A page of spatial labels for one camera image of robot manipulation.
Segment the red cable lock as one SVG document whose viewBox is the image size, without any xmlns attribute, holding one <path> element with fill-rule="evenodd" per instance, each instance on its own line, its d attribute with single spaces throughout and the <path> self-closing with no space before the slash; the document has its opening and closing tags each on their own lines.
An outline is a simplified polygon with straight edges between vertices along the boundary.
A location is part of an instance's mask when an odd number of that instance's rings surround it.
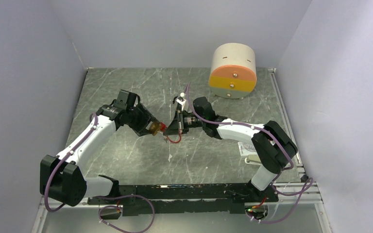
<svg viewBox="0 0 373 233">
<path fill-rule="evenodd" d="M 166 142 L 178 144 L 182 140 L 181 133 L 176 126 L 167 126 L 165 124 L 162 124 L 161 133 Z"/>
</svg>

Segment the brass padlock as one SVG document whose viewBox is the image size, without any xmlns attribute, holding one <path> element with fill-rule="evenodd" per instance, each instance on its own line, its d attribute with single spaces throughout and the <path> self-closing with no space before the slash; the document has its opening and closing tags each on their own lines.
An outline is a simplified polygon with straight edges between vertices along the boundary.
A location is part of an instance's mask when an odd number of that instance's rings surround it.
<svg viewBox="0 0 373 233">
<path fill-rule="evenodd" d="M 157 135 L 158 132 L 162 132 L 165 129 L 165 124 L 162 122 L 152 122 L 150 127 L 148 128 L 148 131 L 153 136 Z"/>
</svg>

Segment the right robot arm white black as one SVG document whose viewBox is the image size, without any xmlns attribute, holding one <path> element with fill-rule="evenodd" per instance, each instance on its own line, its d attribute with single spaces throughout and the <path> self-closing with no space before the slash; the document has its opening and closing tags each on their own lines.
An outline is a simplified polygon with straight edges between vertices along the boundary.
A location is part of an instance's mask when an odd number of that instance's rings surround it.
<svg viewBox="0 0 373 233">
<path fill-rule="evenodd" d="M 173 102 L 177 108 L 172 122 L 162 128 L 164 136 L 181 136 L 191 128 L 202 128 L 209 137 L 234 140 L 254 147 L 260 167 L 247 189 L 251 200 L 262 200 L 267 193 L 266 188 L 279 174 L 286 167 L 293 167 L 292 158 L 298 149 L 277 122 L 270 120 L 266 124 L 250 124 L 234 121 L 217 115 L 206 97 L 196 98 L 190 112 L 187 111 L 185 97 L 175 97 Z"/>
</svg>

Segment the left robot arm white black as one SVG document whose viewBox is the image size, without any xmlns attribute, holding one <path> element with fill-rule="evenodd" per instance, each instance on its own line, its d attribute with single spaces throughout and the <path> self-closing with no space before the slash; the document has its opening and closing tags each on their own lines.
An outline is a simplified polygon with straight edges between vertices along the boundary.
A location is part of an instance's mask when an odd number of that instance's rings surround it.
<svg viewBox="0 0 373 233">
<path fill-rule="evenodd" d="M 161 122 L 140 102 L 136 93 L 121 90 L 111 104 L 105 104 L 90 115 L 90 124 L 65 149 L 56 156 L 46 155 L 40 163 L 40 193 L 49 212 L 49 200 L 64 205 L 76 206 L 85 198 L 98 197 L 108 204 L 120 196 L 119 181 L 99 175 L 85 178 L 81 169 L 90 160 L 98 147 L 124 125 L 137 136 L 156 135 Z"/>
</svg>

